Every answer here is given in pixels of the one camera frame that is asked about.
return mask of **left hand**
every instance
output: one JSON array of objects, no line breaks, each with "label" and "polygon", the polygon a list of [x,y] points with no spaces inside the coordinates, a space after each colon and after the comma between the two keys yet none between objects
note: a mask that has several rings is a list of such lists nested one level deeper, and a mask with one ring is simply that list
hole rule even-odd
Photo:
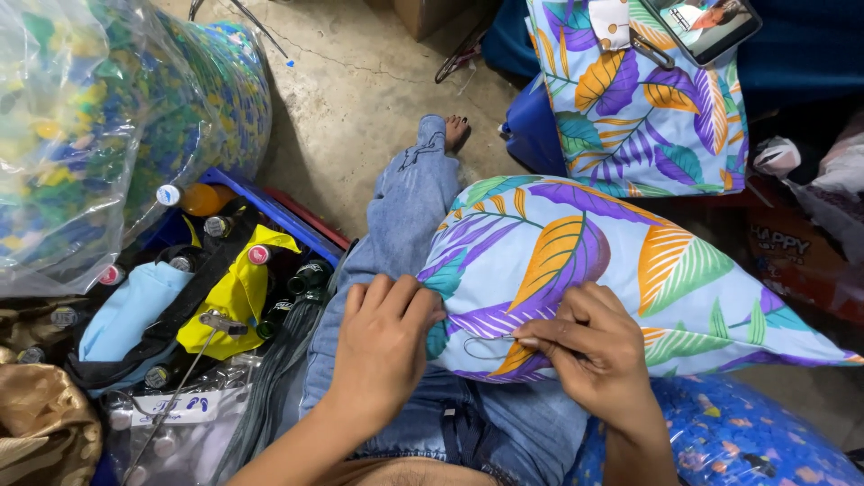
[{"label": "left hand", "polygon": [[402,410],[426,368],[426,335],[444,318],[441,296],[403,275],[348,291],[330,389],[321,404],[365,438]]}]

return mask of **smartphone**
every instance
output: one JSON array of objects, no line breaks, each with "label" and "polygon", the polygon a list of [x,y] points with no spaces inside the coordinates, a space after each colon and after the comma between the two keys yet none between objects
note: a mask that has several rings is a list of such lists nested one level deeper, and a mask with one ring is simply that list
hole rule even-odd
[{"label": "smartphone", "polygon": [[666,27],[675,43],[704,67],[762,27],[747,0],[633,0]]}]

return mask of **hand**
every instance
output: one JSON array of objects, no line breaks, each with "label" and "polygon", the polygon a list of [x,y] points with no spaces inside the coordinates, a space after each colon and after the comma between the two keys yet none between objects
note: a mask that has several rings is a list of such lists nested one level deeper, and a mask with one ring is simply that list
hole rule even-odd
[{"label": "hand", "polygon": [[647,413],[657,422],[642,331],[608,287],[586,282],[567,289],[555,319],[531,320],[513,336],[547,355],[564,392],[609,426],[640,431]]},{"label": "hand", "polygon": [[354,285],[321,403],[365,438],[378,433],[414,392],[426,368],[426,335],[443,318],[441,296],[410,275],[394,283],[379,274],[369,285]]}]

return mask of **fingernail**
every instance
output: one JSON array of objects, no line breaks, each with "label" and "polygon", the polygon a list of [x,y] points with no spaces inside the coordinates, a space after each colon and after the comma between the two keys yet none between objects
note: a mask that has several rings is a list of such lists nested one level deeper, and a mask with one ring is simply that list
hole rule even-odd
[{"label": "fingernail", "polygon": [[540,342],[536,339],[536,337],[523,337],[519,340],[519,344],[525,346],[526,348],[538,348],[540,346]]}]

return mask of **metal clip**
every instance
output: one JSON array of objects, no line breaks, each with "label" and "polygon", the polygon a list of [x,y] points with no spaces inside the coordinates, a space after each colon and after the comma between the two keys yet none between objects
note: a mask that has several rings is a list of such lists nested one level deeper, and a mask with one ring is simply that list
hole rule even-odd
[{"label": "metal clip", "polygon": [[237,341],[240,336],[249,332],[249,328],[245,324],[226,319],[215,309],[210,309],[198,316],[198,322],[226,333],[234,341]]},{"label": "metal clip", "polygon": [[630,43],[637,52],[654,61],[655,64],[663,69],[672,69],[675,67],[675,59],[672,56],[666,54],[648,39],[645,39],[633,27],[630,27]]}]

